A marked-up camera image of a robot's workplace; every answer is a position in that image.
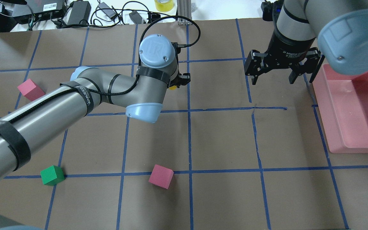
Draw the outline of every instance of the yellow object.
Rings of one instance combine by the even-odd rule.
[[[156,9],[160,12],[170,11],[174,6],[173,0],[154,0],[154,3],[156,4]]]

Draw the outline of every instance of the light blue joint cap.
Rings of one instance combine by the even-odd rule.
[[[126,107],[126,116],[140,121],[155,123],[160,115],[163,104],[138,103]]]
[[[42,229],[32,226],[17,225],[17,226],[3,227],[0,228],[0,230],[42,230]]]
[[[87,69],[91,69],[91,68],[95,68],[97,69],[96,67],[88,67],[88,66],[81,66],[81,67],[77,67],[76,70],[72,73],[72,75],[70,76],[70,80],[73,81],[73,80],[76,80],[76,78],[79,77],[79,74],[82,73],[84,70],[87,70]]]
[[[143,64],[150,68],[159,69],[174,61],[175,50],[164,35],[152,34],[140,43],[139,55]]]
[[[368,71],[368,9],[339,16],[320,31],[320,51],[340,74]]]

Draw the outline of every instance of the pink container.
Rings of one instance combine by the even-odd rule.
[[[368,153],[368,72],[347,76],[325,64],[313,87],[330,152]]]

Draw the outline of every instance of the block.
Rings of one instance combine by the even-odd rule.
[[[54,186],[65,179],[63,171],[58,166],[50,166],[47,169],[41,171],[42,183],[44,185]]]
[[[28,79],[24,83],[20,84],[18,89],[22,95],[28,98],[30,101],[35,101],[36,99],[45,95],[45,92],[31,79]]]
[[[153,185],[160,186],[161,188],[168,189],[173,174],[173,170],[167,169],[163,166],[155,165],[153,172],[151,172],[149,182]]]

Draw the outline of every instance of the barcode sticker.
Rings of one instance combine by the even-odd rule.
[[[57,5],[56,3],[43,5],[43,11],[56,9],[56,5]]]

